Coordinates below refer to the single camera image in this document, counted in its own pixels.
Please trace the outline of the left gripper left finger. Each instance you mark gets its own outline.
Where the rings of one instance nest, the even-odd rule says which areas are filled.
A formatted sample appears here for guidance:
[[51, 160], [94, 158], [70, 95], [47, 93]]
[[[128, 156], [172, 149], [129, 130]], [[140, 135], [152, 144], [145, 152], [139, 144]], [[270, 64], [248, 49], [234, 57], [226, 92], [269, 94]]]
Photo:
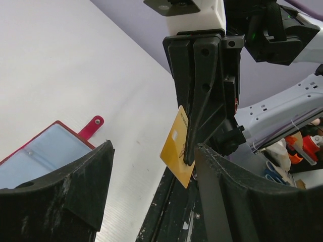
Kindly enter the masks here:
[[114, 153], [107, 140], [49, 174], [1, 189], [1, 241], [95, 241]]

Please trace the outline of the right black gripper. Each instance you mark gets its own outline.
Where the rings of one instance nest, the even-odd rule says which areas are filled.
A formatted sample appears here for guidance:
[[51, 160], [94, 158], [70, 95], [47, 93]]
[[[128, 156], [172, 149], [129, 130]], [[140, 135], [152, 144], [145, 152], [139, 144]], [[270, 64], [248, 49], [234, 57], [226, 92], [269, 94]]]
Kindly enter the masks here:
[[166, 37], [163, 47], [178, 106], [189, 113], [185, 163], [193, 164], [198, 143], [230, 155], [246, 141], [244, 128], [235, 120], [244, 36], [225, 36], [221, 31], [179, 33]]

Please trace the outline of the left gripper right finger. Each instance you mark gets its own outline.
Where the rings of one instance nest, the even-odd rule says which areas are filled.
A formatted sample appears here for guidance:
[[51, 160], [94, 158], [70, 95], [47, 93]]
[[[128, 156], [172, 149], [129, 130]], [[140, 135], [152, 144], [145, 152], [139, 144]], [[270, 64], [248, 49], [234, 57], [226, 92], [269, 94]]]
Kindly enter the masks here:
[[269, 181], [205, 144], [194, 154], [208, 241], [322, 241], [322, 187]]

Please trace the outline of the red leather card holder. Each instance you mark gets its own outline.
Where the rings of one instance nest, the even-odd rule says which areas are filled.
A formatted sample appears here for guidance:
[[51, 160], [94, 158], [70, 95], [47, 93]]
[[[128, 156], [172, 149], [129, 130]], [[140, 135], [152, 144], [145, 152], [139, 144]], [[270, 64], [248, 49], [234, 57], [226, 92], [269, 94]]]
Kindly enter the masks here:
[[95, 148], [88, 140], [103, 124], [96, 115], [77, 133], [55, 121], [1, 161], [1, 189], [14, 189], [86, 155]]

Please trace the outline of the gold VIP card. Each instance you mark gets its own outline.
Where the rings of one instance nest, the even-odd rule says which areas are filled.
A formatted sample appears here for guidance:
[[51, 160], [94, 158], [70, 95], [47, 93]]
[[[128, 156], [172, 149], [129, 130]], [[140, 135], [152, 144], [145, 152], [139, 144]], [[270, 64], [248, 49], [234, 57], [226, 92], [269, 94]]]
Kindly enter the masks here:
[[160, 153], [161, 160], [185, 189], [189, 186], [195, 167], [195, 162], [191, 166], [184, 162], [187, 128], [188, 117], [183, 106], [180, 105]]

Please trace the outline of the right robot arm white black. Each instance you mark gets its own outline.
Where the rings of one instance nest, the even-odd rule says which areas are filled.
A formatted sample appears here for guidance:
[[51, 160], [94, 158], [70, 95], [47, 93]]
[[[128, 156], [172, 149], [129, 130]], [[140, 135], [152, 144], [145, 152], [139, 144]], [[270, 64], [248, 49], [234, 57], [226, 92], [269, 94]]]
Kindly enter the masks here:
[[167, 1], [164, 50], [178, 105], [188, 116], [184, 162], [210, 143], [229, 155], [245, 142], [234, 118], [239, 103], [241, 50], [253, 59], [288, 66], [319, 39], [322, 15], [277, 1]]

